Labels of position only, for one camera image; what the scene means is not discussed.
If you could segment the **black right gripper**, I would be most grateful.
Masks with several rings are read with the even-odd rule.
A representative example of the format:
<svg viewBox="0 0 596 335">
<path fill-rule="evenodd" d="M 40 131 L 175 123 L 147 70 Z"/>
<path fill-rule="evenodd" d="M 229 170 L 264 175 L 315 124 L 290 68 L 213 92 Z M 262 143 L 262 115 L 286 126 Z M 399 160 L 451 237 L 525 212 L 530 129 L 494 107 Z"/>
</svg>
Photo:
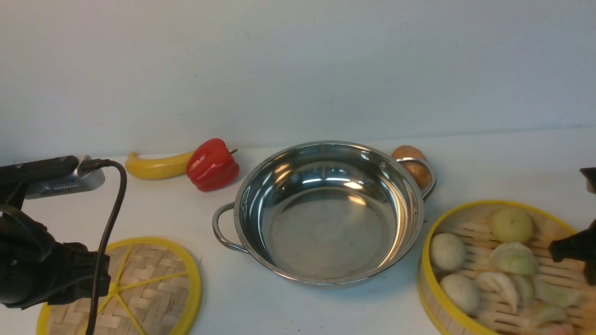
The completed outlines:
<svg viewBox="0 0 596 335">
<path fill-rule="evenodd" d="M 596 284 L 596 221 L 592 221 L 587 229 L 570 237 L 552 241 L 549 252 L 554 262 L 564 259 L 582 261 L 586 282 L 589 285 Z"/>
</svg>

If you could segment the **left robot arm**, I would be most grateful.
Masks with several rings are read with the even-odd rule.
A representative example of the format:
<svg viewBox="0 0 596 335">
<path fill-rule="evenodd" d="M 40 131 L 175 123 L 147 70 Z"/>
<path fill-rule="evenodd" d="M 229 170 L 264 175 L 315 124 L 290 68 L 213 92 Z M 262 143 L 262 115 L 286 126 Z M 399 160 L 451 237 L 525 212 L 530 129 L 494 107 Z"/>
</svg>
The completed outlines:
<svg viewBox="0 0 596 335">
<path fill-rule="evenodd" d="M 27 309 L 91 298 L 97 252 L 80 242 L 58 242 L 22 210 L 25 200 L 93 191 L 106 180 L 91 157 L 66 155 L 2 166 L 0 170 L 1 303 Z"/>
</svg>

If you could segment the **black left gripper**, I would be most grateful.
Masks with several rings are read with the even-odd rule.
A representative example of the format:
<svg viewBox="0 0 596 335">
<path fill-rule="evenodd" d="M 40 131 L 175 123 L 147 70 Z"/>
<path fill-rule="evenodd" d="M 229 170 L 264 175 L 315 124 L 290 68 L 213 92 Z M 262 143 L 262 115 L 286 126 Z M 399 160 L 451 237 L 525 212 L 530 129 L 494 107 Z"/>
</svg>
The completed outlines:
<svg viewBox="0 0 596 335">
<path fill-rule="evenodd" d="M 12 309 L 66 305 L 107 295 L 110 256 L 79 242 L 56 242 L 47 228 L 8 204 L 1 206 L 0 301 Z"/>
</svg>

